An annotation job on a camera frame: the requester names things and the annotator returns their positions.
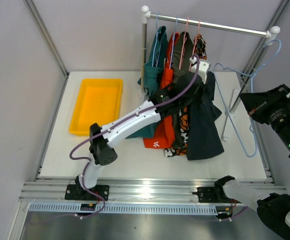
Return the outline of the pink hanger of camouflage shorts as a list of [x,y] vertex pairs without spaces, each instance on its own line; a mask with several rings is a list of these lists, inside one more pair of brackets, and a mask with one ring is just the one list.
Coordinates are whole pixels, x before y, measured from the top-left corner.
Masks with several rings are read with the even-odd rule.
[[197,46],[197,43],[198,43],[198,35],[199,35],[199,31],[200,31],[200,24],[201,24],[201,19],[198,20],[198,25],[197,25],[197,32],[196,32],[196,36],[194,37],[194,40],[193,40],[193,49],[192,49],[192,54],[191,54],[191,57],[189,59],[189,68],[188,68],[188,71],[190,72],[191,71],[191,68],[192,68],[192,64],[193,64],[193,55],[196,51],[196,46]]

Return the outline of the blue wire hanger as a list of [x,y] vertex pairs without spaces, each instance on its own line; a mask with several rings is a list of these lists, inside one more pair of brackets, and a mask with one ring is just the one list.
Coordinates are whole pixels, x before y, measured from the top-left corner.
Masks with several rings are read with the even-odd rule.
[[[281,42],[281,40],[279,40],[279,39],[274,39],[274,40],[271,40],[271,41],[269,41],[268,43],[265,43],[264,45],[263,45],[263,49],[267,49],[269,46],[271,46],[274,42],[277,42],[278,43],[278,48],[277,48],[277,50],[276,50],[276,52],[275,52],[275,54],[273,55],[273,56],[271,56],[267,61],[265,61],[264,63],[261,63],[260,64],[260,66],[258,67],[258,68],[256,68],[251,74],[246,74],[246,73],[242,73],[242,72],[239,72],[239,71],[236,71],[236,70],[234,70],[234,69],[232,69],[232,68],[229,68],[229,67],[224,67],[221,63],[216,63],[215,65],[214,65],[214,67],[213,67],[213,69],[212,69],[212,73],[214,74],[215,73],[215,68],[217,67],[217,66],[220,66],[223,70],[230,70],[231,72],[234,72],[234,73],[236,73],[236,74],[239,74],[239,75],[241,75],[241,76],[243,76],[243,77],[247,77],[248,78],[248,80],[247,80],[247,83],[244,83],[243,84],[243,86],[244,87],[250,87],[250,91],[251,91],[251,93],[253,93],[254,92],[254,87],[253,87],[253,85],[254,85],[254,78],[256,77],[256,75],[258,74],[258,72],[266,65],[266,64],[268,64],[274,57],[276,57],[278,54],[279,54],[279,52],[281,51],[281,48],[282,48],[282,42]],[[223,94],[222,94],[222,91],[221,91],[221,89],[220,89],[220,87],[219,87],[219,83],[218,83],[218,80],[217,80],[217,77],[215,76],[215,84],[217,85],[217,89],[218,89],[218,92],[219,92],[219,94],[220,94],[220,98],[221,98],[221,100],[222,100],[222,103],[223,103],[223,105],[224,105],[224,108],[225,108],[225,114],[226,114],[226,119],[225,119],[225,124],[224,124],[224,128],[223,128],[223,132],[222,132],[222,139],[223,139],[223,141],[227,141],[229,138],[226,136],[226,134],[228,134],[229,133],[229,127],[228,127],[228,125],[229,125],[229,122],[231,123],[231,125],[232,125],[232,127],[233,127],[233,130],[234,130],[234,132],[235,132],[235,134],[236,134],[236,136],[237,136],[237,138],[238,138],[238,140],[239,140],[239,142],[240,142],[240,145],[241,145],[241,147],[242,147],[242,149],[243,149],[243,151],[244,151],[244,153],[245,153],[245,155],[248,157],[248,158],[253,158],[256,154],[257,154],[257,152],[258,152],[258,143],[257,143],[257,136],[256,136],[256,133],[255,133],[255,131],[254,131],[254,121],[253,120],[251,120],[251,123],[250,123],[250,126],[249,126],[249,131],[251,132],[251,134],[253,135],[253,140],[254,140],[254,146],[255,146],[255,150],[254,150],[254,153],[253,154],[248,154],[248,152],[247,152],[247,149],[246,149],[246,147],[245,147],[245,145],[244,145],[244,143],[243,143],[243,141],[242,141],[242,138],[241,138],[241,136],[240,136],[240,133],[239,133],[239,131],[238,131],[238,129],[237,129],[237,127],[236,127],[236,125],[235,125],[235,117],[236,117],[236,110],[234,110],[234,111],[231,111],[230,110],[230,108],[232,107],[231,105],[230,106],[227,106],[226,104],[225,104],[225,100],[224,100],[224,97],[223,97]]]

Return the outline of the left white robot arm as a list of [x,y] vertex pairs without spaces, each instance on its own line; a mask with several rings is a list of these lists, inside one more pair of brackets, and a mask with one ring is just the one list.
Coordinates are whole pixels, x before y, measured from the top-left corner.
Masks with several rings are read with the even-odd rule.
[[118,158],[115,146],[142,128],[176,114],[194,99],[200,98],[202,88],[203,81],[199,74],[187,72],[177,83],[171,83],[158,90],[135,110],[120,119],[103,126],[92,124],[89,128],[89,138],[79,144],[81,147],[89,143],[89,156],[84,157],[87,161],[86,166],[76,178],[78,185],[76,194],[82,200],[90,199],[104,166]]

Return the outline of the dark navy shorts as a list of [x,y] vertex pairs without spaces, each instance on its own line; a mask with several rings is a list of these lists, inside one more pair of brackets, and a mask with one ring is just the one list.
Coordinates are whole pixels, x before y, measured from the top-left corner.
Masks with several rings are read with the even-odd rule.
[[200,102],[193,102],[189,113],[189,137],[186,158],[189,161],[206,160],[224,152],[215,121],[222,115],[213,103],[216,78],[208,72],[205,91]]

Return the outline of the orange camouflage pattern shorts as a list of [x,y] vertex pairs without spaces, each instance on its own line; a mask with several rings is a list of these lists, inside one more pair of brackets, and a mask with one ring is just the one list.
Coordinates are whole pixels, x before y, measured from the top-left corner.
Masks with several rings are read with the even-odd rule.
[[[195,54],[198,55],[200,59],[207,59],[207,53],[206,53],[206,41],[203,39],[202,35],[198,35],[198,42],[195,49]],[[174,156],[180,156],[185,155],[187,153],[187,146],[188,146],[188,138],[189,138],[189,132],[190,132],[190,120],[189,120],[189,107],[184,107],[179,110],[179,123],[180,123],[180,132],[182,136],[182,147],[181,148],[166,148],[164,150],[165,156],[168,157],[174,157]]]

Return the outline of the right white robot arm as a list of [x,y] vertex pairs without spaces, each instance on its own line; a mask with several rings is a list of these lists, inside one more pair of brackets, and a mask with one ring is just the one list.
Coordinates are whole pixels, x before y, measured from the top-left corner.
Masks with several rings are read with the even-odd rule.
[[[266,92],[242,93],[240,99],[248,115],[257,123],[270,125],[290,152],[290,88],[282,84]],[[214,183],[213,196],[219,202],[233,199],[244,204],[270,230],[290,240],[290,195],[264,195],[228,175]]]

